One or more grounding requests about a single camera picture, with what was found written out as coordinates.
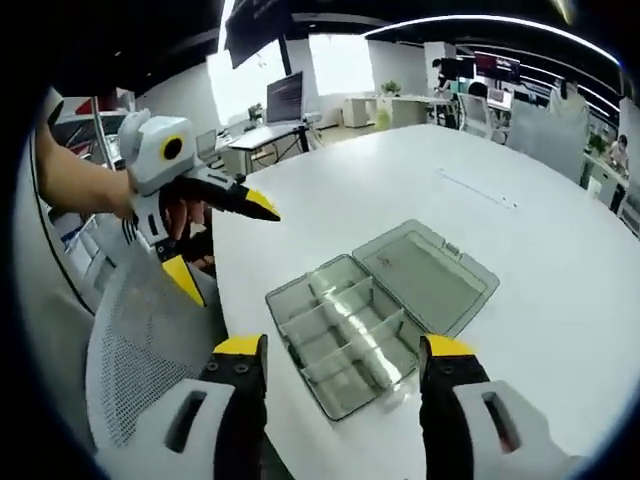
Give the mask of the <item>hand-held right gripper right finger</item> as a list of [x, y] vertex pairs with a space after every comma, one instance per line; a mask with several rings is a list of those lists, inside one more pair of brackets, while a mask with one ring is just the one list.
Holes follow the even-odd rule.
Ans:
[[582, 462], [551, 438], [546, 416], [492, 381], [463, 342], [420, 339], [419, 420], [428, 479], [569, 479]]

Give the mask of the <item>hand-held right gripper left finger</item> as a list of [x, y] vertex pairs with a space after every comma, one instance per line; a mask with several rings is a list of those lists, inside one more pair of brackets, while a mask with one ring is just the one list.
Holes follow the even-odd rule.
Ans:
[[95, 459], [110, 479], [259, 479], [267, 422], [265, 334], [217, 345], [197, 379], [144, 410], [124, 447]]

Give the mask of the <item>person's left hand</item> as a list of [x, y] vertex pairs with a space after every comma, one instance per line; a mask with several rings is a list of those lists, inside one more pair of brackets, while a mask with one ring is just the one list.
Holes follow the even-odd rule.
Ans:
[[170, 199], [164, 204], [167, 232], [173, 240], [179, 240], [191, 223], [203, 225], [207, 205], [202, 201]]

